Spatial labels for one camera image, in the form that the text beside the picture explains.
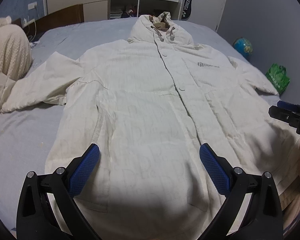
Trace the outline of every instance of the metal screw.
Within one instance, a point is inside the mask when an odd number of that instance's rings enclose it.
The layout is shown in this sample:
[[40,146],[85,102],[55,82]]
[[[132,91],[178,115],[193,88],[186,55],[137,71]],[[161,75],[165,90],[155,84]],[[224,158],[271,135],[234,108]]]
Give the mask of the metal screw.
[[64,167],[57,168],[57,174],[62,174],[64,172],[65,172],[65,168]]
[[32,178],[34,175],[34,172],[33,171],[29,171],[28,174],[27,174],[27,177],[28,178]]
[[242,173],[242,169],[239,168],[239,167],[235,167],[235,168],[234,168],[234,172],[235,172],[236,174],[241,174],[241,173]]
[[271,173],[269,171],[266,171],[265,172],[265,176],[269,179],[272,177]]

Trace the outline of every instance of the jacket hood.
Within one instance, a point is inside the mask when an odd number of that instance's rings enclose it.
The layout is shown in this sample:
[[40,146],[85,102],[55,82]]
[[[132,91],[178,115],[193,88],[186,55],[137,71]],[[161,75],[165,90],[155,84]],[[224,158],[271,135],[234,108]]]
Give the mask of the jacket hood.
[[[159,25],[166,25],[167,28],[160,28]],[[132,27],[128,42],[146,41],[154,43],[156,38],[159,38],[161,42],[170,44],[194,45],[192,36],[171,20],[169,12],[163,12],[159,17],[141,15]]]

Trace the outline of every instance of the blue gripper pad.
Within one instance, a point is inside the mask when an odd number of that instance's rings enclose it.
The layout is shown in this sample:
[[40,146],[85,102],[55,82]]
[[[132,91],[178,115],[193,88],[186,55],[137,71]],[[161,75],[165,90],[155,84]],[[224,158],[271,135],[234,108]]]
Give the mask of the blue gripper pad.
[[199,154],[201,162],[208,172],[219,194],[228,197],[231,191],[230,178],[218,163],[218,156],[214,153],[214,151],[209,147],[207,143],[201,145]]
[[90,174],[96,166],[100,157],[98,145],[91,145],[88,148],[88,152],[85,152],[84,155],[83,160],[69,179],[68,192],[71,197],[77,196],[81,193]]
[[288,111],[292,111],[292,112],[298,112],[298,105],[294,105],[294,104],[290,104],[284,101],[278,101],[277,102],[277,106],[283,109],[286,109]]

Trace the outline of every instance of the clothes on shelf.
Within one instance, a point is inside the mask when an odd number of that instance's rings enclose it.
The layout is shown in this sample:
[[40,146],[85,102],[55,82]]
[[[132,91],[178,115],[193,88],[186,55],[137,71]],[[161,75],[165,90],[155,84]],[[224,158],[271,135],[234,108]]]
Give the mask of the clothes on shelf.
[[137,5],[125,7],[113,7],[110,11],[110,19],[137,17]]

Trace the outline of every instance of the cream blanket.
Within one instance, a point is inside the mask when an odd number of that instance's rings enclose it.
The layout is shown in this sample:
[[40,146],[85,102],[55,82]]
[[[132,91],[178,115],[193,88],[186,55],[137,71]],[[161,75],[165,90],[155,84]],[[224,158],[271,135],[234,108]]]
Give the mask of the cream blanket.
[[0,102],[4,91],[11,89],[31,64],[31,49],[23,30],[11,24],[11,18],[0,18]]

